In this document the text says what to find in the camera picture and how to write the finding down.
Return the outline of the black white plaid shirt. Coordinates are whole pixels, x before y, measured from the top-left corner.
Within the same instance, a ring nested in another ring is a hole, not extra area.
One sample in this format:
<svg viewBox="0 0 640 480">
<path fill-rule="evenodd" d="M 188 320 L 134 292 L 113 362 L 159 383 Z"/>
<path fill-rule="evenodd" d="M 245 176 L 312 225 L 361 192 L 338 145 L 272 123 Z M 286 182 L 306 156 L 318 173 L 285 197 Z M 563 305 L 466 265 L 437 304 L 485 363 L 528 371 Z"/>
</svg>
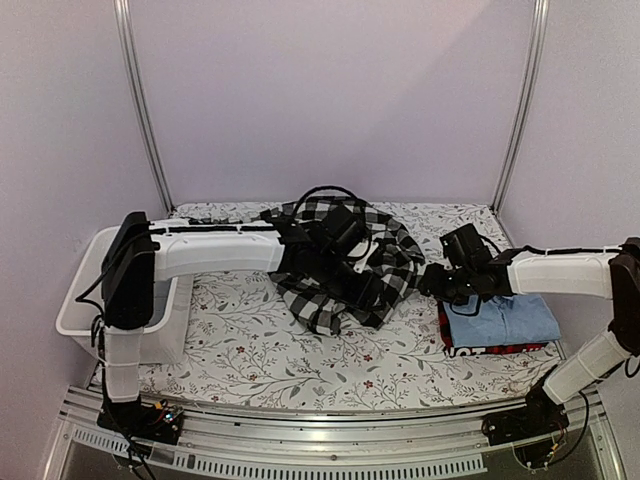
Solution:
<svg viewBox="0 0 640 480">
<path fill-rule="evenodd" d="M 362 200 L 347 196 L 311 196 L 302 203 L 256 205 L 185 204 L 177 214 L 195 224 L 248 223 L 255 220 L 280 220 L 294 217 L 307 226 L 326 220 L 343 207 L 367 228 L 364 243 L 376 250 L 363 272 L 373 277 L 372 305 L 364 309 L 354 299 L 333 291 L 328 281 L 317 281 L 305 273 L 271 273 L 278 294 L 294 318 L 315 334 L 336 336 L 346 321 L 378 329 L 388 323 L 396 307 L 417 289 L 425 256 L 408 229 L 391 214 Z"/>
</svg>

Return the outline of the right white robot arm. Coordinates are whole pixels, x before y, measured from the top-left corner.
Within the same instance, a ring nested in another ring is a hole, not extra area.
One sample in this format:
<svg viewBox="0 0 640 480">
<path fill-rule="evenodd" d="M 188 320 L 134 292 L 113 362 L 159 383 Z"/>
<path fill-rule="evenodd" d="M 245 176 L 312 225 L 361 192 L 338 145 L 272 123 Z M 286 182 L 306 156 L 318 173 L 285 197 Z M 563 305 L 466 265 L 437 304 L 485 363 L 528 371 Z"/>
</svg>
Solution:
<svg viewBox="0 0 640 480">
<path fill-rule="evenodd" d="M 530 246 L 491 255 L 480 240 L 441 240 L 451 266 L 427 266 L 419 291 L 443 308 L 454 347 L 544 344 L 560 337 L 545 294 L 607 299 L 613 318 L 604 331 L 551 371 L 536 398 L 517 415 L 517 427 L 537 436 L 552 424 L 555 405 L 603 379 L 639 354 L 639 241 L 600 249 L 537 250 Z"/>
</svg>

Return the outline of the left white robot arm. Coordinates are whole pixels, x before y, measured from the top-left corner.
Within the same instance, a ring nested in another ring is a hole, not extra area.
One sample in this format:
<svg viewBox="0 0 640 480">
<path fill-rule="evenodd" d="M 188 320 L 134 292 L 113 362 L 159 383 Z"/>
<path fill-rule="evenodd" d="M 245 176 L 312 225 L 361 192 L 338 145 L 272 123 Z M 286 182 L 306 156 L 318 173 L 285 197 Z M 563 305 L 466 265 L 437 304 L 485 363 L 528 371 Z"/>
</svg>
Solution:
<svg viewBox="0 0 640 480">
<path fill-rule="evenodd" d="M 101 266 L 105 396 L 111 419 L 128 434 L 148 426 L 139 405 L 138 366 L 154 312 L 154 284 L 218 271 L 302 274 L 360 311 L 381 301 L 382 282 L 366 268 L 375 252 L 364 222 L 340 207 L 321 220 L 289 217 L 240 224 L 151 223 L 129 214 Z"/>
</svg>

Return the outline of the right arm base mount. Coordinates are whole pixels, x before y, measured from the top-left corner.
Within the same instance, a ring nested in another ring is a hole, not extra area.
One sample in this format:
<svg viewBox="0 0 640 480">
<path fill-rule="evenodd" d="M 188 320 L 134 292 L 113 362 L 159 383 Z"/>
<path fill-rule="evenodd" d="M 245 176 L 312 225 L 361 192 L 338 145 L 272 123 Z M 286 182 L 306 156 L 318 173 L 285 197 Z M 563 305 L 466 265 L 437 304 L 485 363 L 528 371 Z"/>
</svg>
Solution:
<svg viewBox="0 0 640 480">
<path fill-rule="evenodd" d="M 540 390 L 530 392 L 525 405 L 486 415 L 481 432 L 491 446 L 517 443 L 516 460 L 525 468 L 547 468 L 567 436 L 569 420 L 563 404 L 556 404 Z"/>
</svg>

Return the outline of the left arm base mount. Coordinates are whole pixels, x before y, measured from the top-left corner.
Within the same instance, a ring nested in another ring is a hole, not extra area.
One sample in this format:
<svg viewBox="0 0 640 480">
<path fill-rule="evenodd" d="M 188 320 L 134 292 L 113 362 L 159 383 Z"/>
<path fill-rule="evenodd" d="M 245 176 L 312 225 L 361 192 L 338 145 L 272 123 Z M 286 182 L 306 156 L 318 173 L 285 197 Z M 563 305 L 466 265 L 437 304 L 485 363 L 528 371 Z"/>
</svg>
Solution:
<svg viewBox="0 0 640 480">
<path fill-rule="evenodd" d="M 184 423 L 184 409 L 170 405 L 167 400 L 143 404 L 138 398 L 132 402 L 114 403 L 105 398 L 97 425 L 116 432 L 125 439 L 142 439 L 167 445 L 177 445 Z"/>
</svg>

